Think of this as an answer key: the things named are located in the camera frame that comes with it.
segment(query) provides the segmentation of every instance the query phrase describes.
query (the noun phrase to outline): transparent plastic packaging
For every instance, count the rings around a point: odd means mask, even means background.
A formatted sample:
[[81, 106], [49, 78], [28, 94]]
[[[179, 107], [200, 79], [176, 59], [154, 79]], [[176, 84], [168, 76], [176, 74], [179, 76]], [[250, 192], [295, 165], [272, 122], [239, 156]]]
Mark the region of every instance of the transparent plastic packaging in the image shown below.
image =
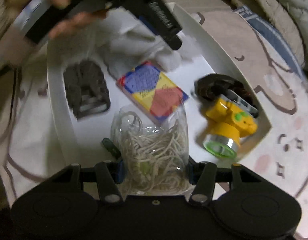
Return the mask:
[[121, 108], [112, 124], [112, 141], [126, 168], [123, 195], [180, 195], [186, 178], [188, 131], [181, 104], [162, 125], [155, 125], [135, 105]]

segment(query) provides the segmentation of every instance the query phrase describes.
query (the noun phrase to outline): dark green object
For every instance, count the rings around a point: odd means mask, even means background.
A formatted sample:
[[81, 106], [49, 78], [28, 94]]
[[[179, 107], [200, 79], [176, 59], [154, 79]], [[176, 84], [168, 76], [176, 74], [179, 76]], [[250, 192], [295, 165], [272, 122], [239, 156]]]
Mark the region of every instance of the dark green object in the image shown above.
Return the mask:
[[108, 150], [115, 159], [119, 159], [121, 157], [121, 152], [109, 138], [104, 138], [102, 143], [105, 149]]

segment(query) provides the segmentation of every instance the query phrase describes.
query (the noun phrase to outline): pink cheek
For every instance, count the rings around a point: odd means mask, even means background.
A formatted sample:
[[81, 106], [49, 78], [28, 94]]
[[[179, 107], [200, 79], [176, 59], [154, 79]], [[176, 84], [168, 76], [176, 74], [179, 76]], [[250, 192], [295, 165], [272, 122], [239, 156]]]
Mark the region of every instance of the pink cheek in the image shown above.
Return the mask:
[[303, 119], [299, 116], [294, 121], [294, 128], [296, 130], [299, 130], [302, 128], [302, 126], [303, 126]]
[[253, 171], [256, 173], [264, 173], [267, 171], [272, 157], [268, 154], [260, 156], [254, 166]]

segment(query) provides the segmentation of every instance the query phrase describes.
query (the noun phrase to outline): green ring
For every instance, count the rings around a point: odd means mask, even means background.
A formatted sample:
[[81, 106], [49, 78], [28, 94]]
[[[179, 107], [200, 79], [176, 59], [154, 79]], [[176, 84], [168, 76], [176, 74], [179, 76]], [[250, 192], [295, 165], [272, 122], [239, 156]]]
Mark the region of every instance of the green ring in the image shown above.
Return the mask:
[[[216, 152], [214, 151], [212, 148], [211, 148], [211, 145], [212, 146], [222, 146], [224, 148], [226, 148], [226, 150], [228, 150], [230, 152], [230, 155], [224, 155], [224, 154], [221, 154], [219, 152]], [[206, 142], [204, 143], [204, 147], [205, 149], [213, 154], [214, 156], [217, 156], [217, 157], [225, 157], [225, 158], [231, 158], [231, 159], [234, 159], [236, 158], [236, 152], [231, 149], [230, 147], [228, 147], [227, 145], [223, 144], [223, 143], [219, 143], [219, 142], [214, 142], [214, 141], [209, 141], [209, 142]]]

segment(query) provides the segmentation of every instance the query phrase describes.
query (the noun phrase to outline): white string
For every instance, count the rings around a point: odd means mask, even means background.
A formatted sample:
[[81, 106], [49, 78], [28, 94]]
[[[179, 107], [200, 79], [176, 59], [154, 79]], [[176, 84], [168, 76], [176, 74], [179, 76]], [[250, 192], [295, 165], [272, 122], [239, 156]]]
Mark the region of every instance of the white string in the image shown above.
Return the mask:
[[123, 194], [179, 195], [189, 188], [185, 177], [187, 135], [178, 121], [167, 131], [150, 133], [146, 132], [148, 128], [143, 129], [136, 113], [127, 112], [121, 116], [118, 129], [119, 146], [128, 171], [119, 187]]

